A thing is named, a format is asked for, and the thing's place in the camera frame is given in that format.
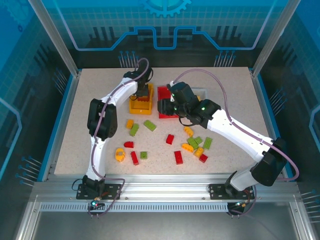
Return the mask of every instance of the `glass panel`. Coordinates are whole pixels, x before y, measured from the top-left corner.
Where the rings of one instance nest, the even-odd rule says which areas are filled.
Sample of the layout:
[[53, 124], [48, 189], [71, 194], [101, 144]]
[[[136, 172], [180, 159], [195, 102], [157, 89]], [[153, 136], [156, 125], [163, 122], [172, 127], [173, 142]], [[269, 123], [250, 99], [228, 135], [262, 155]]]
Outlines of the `glass panel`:
[[[319, 10], [319, 1], [300, 2], [261, 71], [279, 133], [300, 169], [298, 184], [301, 193], [308, 193], [305, 197], [314, 196], [312, 189], [320, 192]], [[313, 209], [311, 215], [319, 215], [319, 208]]]
[[43, 2], [79, 68], [252, 67], [287, 0]]
[[70, 73], [28, 1], [5, 1], [0, 5], [0, 22], [0, 239], [4, 240], [13, 239], [18, 230]]

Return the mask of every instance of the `orange toy brick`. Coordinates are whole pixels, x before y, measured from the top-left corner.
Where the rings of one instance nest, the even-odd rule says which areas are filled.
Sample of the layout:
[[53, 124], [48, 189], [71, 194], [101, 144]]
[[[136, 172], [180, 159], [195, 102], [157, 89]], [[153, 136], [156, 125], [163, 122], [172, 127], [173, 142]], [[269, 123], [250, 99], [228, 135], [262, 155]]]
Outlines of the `orange toy brick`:
[[126, 122], [126, 128], [127, 129], [132, 129], [132, 126], [134, 125], [134, 121], [132, 119], [129, 119], [127, 122]]
[[204, 153], [204, 149], [202, 147], [198, 147], [198, 149], [195, 151], [194, 155], [197, 158], [200, 158], [200, 156]]
[[186, 132], [186, 134], [188, 134], [189, 137], [194, 135], [194, 131], [192, 131], [192, 129], [188, 126], [185, 126], [183, 130]]
[[123, 148], [119, 147], [115, 150], [115, 160], [117, 160], [118, 162], [122, 162], [123, 160], [125, 160], [125, 157], [126, 153]]
[[188, 143], [183, 143], [182, 144], [182, 148], [187, 150], [190, 153], [194, 152], [194, 148], [191, 145], [189, 145]]

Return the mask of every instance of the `lego brick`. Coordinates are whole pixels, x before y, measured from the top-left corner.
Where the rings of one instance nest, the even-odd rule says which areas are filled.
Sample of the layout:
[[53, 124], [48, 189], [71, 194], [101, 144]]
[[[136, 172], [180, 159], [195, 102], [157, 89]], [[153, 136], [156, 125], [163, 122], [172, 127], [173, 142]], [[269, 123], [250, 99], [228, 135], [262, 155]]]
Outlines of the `lego brick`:
[[210, 149], [211, 143], [212, 143], [212, 138], [206, 137], [204, 140], [203, 148]]
[[192, 131], [192, 129], [188, 126], [185, 126], [183, 130], [186, 132], [186, 134], [188, 134], [189, 137], [194, 135], [194, 131]]
[[194, 148], [191, 145], [189, 145], [188, 143], [183, 143], [182, 148], [189, 151], [190, 153], [194, 152]]
[[203, 163], [205, 163], [207, 161], [208, 157], [204, 154], [201, 154], [201, 156], [199, 157], [199, 160]]
[[174, 152], [175, 162], [177, 165], [183, 164], [184, 161], [182, 160], [181, 151], [175, 151]]
[[172, 145], [172, 142], [174, 140], [175, 136], [169, 134], [168, 137], [166, 138], [166, 143]]
[[149, 120], [146, 120], [144, 123], [143, 123], [143, 125], [145, 125], [150, 131], [154, 131], [156, 128], [157, 128], [157, 126], [156, 125], [154, 125], [151, 121], [149, 121]]
[[115, 150], [115, 160], [121, 163], [123, 160], [125, 160], [125, 157], [126, 153], [123, 148], [117, 148]]
[[148, 153], [146, 151], [140, 152], [140, 159], [148, 159]]
[[137, 123], [134, 123], [130, 132], [129, 132], [130, 136], [134, 137], [136, 135], [138, 129], [139, 129], [139, 125]]
[[197, 158], [200, 158], [200, 156], [201, 156], [203, 153], [204, 153], [204, 149], [203, 149], [202, 147], [199, 147], [199, 148], [195, 151], [194, 155], [195, 155]]
[[132, 126], [134, 125], [134, 121], [132, 119], [129, 119], [127, 122], [126, 122], [126, 128], [127, 129], [132, 129]]
[[194, 140], [198, 145], [203, 142], [202, 138], [199, 136], [197, 136]]
[[126, 141], [126, 142], [123, 144], [123, 146], [124, 146], [125, 148], [133, 149], [134, 146], [135, 146], [135, 144], [134, 144], [133, 141]]
[[197, 149], [199, 147], [193, 137], [189, 137], [186, 141], [193, 147], [193, 149]]
[[132, 152], [130, 153], [130, 155], [131, 155], [131, 159], [132, 159], [133, 165], [135, 165], [135, 166], [136, 166], [136, 165], [139, 165], [139, 161], [138, 161], [136, 152], [135, 152], [135, 151], [132, 151]]

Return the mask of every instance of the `speckled tabletop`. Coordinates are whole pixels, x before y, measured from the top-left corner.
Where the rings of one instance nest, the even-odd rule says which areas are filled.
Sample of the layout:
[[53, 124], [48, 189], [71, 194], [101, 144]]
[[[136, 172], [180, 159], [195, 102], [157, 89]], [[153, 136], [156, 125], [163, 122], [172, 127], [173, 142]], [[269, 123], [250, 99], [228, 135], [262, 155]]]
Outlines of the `speckled tabletop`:
[[[200, 126], [193, 126], [194, 137], [213, 139], [205, 163], [199, 161], [192, 153], [181, 148], [187, 142], [187, 134], [177, 118], [159, 119], [157, 111], [157, 86], [163, 86], [174, 80], [187, 67], [154, 68], [154, 77], [150, 81], [155, 86], [152, 115], [129, 114], [129, 101], [117, 106], [118, 129], [110, 140], [107, 149], [107, 174], [207, 174], [232, 173], [247, 167], [254, 161], [242, 149], [215, 132]], [[256, 92], [247, 67], [205, 67], [222, 82], [228, 97], [229, 112], [232, 117], [251, 129], [265, 136], [268, 135]], [[89, 105], [93, 98], [100, 99], [107, 95], [122, 79], [123, 74], [132, 69], [83, 69], [76, 90], [72, 109], [68, 119], [62, 146], [55, 168], [55, 174], [85, 174], [90, 159], [91, 141], [87, 129]], [[219, 85], [208, 75], [191, 72], [180, 81], [188, 83], [192, 88], [204, 88], [207, 98], [224, 108], [223, 94]], [[140, 128], [132, 137], [125, 128], [128, 119], [133, 119]], [[150, 120], [157, 126], [151, 132], [143, 122]], [[168, 134], [174, 135], [173, 144], [166, 143]], [[125, 160], [115, 160], [116, 148], [124, 148], [126, 141], [134, 142], [134, 149], [140, 158], [140, 152], [146, 151], [148, 158], [139, 159], [139, 165], [133, 165], [130, 152], [125, 148]], [[183, 164], [176, 165], [174, 151], [181, 151]]]

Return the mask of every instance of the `blue frame edge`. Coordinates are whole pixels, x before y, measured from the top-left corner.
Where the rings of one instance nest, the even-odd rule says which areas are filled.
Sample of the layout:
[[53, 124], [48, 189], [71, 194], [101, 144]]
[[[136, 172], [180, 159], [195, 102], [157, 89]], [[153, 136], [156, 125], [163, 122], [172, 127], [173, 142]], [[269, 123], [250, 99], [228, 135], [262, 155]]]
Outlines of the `blue frame edge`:
[[69, 91], [70, 91], [70, 86], [71, 86], [71, 83], [73, 81], [73, 76], [72, 74], [70, 74], [70, 77], [69, 77], [69, 80], [68, 80], [68, 83], [66, 85], [66, 88], [65, 88], [65, 91], [64, 91], [64, 95], [63, 95], [63, 98], [62, 98], [62, 101], [61, 101], [61, 104], [60, 104], [60, 108], [59, 108], [59, 111], [58, 111], [58, 114], [56, 116], [56, 119], [55, 119], [55, 123], [54, 123], [54, 126], [53, 126], [53, 129], [52, 129], [52, 133], [51, 133], [51, 136], [50, 136], [50, 140], [49, 140], [49, 143], [48, 143], [48, 146], [46, 148], [46, 151], [45, 151], [45, 154], [44, 154], [44, 158], [43, 158], [43, 162], [42, 162], [42, 165], [41, 165], [41, 168], [40, 168], [40, 172], [39, 172], [39, 175], [38, 175], [38, 178], [37, 178], [37, 182], [41, 182], [45, 172], [46, 172], [46, 168], [47, 168], [47, 164], [48, 164], [48, 161], [49, 161], [49, 156], [50, 156], [50, 152], [52, 150], [52, 146], [54, 144], [54, 140], [55, 140], [55, 137], [56, 137], [56, 134], [57, 134], [57, 131], [58, 131], [58, 126], [60, 124], [60, 120], [61, 120], [61, 116], [62, 116], [62, 113], [65, 109], [65, 105], [66, 105], [66, 102], [67, 102], [67, 97], [68, 97], [68, 94], [69, 94]]
[[[264, 85], [264, 83], [262, 81], [262, 77], [261, 77], [260, 73], [258, 74], [257, 78], [258, 78], [258, 82], [259, 82], [260, 87], [261, 87], [261, 91], [262, 91], [263, 98], [264, 98], [264, 101], [265, 101], [265, 104], [266, 104], [266, 108], [267, 108], [268, 113], [270, 115], [271, 124], [272, 124], [272, 127], [274, 129], [275, 136], [276, 137], [280, 137], [280, 132], [279, 132], [279, 129], [278, 129], [278, 126], [277, 126], [277, 123], [276, 123], [276, 118], [275, 118], [274, 113], [272, 112], [272, 108], [271, 108], [271, 105], [270, 105], [270, 102], [269, 102], [267, 91], [266, 91], [265, 85]], [[294, 176], [293, 173], [292, 173], [291, 167], [290, 167], [290, 163], [288, 163], [288, 162], [286, 163], [285, 170], [286, 170], [286, 173], [288, 175], [288, 178], [292, 178]]]

